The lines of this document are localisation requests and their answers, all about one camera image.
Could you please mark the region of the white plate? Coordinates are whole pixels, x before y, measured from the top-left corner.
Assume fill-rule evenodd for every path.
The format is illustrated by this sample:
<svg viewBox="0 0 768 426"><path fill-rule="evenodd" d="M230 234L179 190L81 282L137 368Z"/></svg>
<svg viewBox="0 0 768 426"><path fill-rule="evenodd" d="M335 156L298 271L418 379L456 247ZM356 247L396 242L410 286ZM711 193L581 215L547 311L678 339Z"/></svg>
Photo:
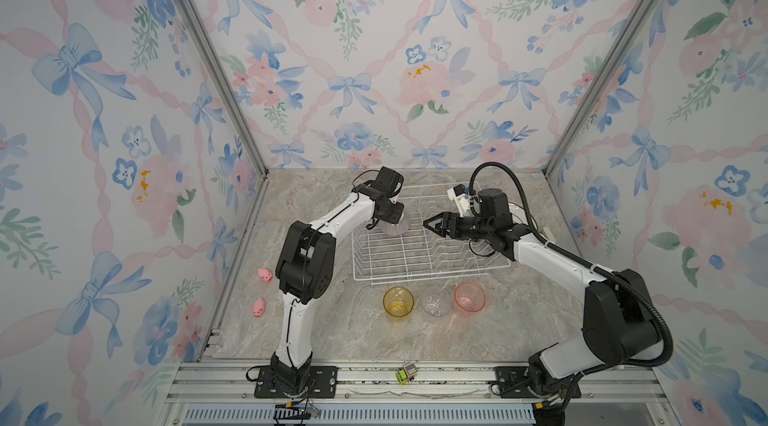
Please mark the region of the white plate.
<svg viewBox="0 0 768 426"><path fill-rule="evenodd" d="M522 223L533 229L538 229L538 224L535 218L528 218L526 210L521 205L518 205L514 202L509 202L508 207L512 218L516 223Z"/></svg>

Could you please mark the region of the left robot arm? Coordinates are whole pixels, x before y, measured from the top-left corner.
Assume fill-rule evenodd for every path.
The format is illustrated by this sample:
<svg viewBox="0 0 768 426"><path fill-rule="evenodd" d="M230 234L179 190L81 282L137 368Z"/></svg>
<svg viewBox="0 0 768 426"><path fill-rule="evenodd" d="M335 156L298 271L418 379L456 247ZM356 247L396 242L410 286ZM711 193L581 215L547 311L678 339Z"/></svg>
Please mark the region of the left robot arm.
<svg viewBox="0 0 768 426"><path fill-rule="evenodd" d="M362 225L398 224L404 210L398 201L403 184L402 174L382 166L374 178L354 184L348 196L328 214L289 226L275 269L283 320L270 371L291 395L308 386L316 301L331 284L337 243Z"/></svg>

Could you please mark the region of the clear glass cup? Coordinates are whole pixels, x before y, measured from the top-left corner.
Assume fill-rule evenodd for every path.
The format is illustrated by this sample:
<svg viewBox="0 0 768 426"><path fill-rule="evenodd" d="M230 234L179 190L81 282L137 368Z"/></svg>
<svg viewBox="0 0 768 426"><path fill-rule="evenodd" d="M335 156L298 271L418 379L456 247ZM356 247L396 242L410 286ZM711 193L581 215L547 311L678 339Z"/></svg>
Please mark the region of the clear glass cup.
<svg viewBox="0 0 768 426"><path fill-rule="evenodd" d="M429 287L420 297L421 309L430 318L441 319L448 316L453 309L453 298L443 288Z"/></svg>

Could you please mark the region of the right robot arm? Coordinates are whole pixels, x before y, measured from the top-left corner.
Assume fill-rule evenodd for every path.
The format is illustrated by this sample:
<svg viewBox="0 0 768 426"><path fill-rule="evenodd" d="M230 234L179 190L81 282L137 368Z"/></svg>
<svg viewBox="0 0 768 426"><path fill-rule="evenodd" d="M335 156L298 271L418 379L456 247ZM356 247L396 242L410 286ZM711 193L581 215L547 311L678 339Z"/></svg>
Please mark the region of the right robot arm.
<svg viewBox="0 0 768 426"><path fill-rule="evenodd" d="M442 238L485 242L492 252L546 276L579 302L578 333L530 356L523 384L532 394L553 396L616 366L657 367L672 358L671 329L639 273L590 262L547 239L533 217L515 217L500 189L481 190L477 209L440 212L423 225Z"/></svg>

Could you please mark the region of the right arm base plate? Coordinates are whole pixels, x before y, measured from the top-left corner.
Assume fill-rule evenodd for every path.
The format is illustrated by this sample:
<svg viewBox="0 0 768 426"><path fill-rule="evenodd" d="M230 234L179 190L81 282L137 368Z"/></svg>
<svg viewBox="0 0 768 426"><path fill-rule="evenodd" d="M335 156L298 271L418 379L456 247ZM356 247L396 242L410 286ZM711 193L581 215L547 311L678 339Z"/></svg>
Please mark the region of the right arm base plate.
<svg viewBox="0 0 768 426"><path fill-rule="evenodd" d="M497 366L493 368L492 392L504 399L549 400L564 399L572 376L552 379L545 372L527 366Z"/></svg>

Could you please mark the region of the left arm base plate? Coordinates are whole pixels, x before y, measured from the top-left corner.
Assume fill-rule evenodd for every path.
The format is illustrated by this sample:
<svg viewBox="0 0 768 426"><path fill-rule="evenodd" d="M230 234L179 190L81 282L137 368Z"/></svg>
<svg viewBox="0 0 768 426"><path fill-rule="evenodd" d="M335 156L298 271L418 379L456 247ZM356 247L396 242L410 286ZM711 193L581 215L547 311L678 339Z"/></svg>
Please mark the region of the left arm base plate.
<svg viewBox="0 0 768 426"><path fill-rule="evenodd" d="M282 366L260 368L253 379L257 399L333 399L336 395L339 368L309 366L294 371Z"/></svg>

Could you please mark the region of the yellow glass cup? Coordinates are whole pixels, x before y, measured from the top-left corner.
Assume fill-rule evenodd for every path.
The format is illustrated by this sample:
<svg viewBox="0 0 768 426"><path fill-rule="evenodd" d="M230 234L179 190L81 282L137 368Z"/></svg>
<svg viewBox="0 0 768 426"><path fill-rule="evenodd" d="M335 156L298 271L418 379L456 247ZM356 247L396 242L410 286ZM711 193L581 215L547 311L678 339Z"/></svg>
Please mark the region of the yellow glass cup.
<svg viewBox="0 0 768 426"><path fill-rule="evenodd" d="M391 317L403 318L413 311L415 297L409 289L402 286L394 286L384 293L382 303L385 311Z"/></svg>

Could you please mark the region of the striped ceramic bowl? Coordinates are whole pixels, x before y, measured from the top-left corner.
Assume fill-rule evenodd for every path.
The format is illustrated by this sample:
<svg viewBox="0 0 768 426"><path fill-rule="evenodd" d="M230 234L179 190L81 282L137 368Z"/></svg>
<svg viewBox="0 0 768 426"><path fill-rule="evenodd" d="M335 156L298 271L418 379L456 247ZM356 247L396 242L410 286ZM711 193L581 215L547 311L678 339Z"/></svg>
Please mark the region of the striped ceramic bowl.
<svg viewBox="0 0 768 426"><path fill-rule="evenodd" d="M409 219L406 215L404 215L396 224L382 221L380 224L378 224L378 228L386 236L402 236L409 230Z"/></svg>

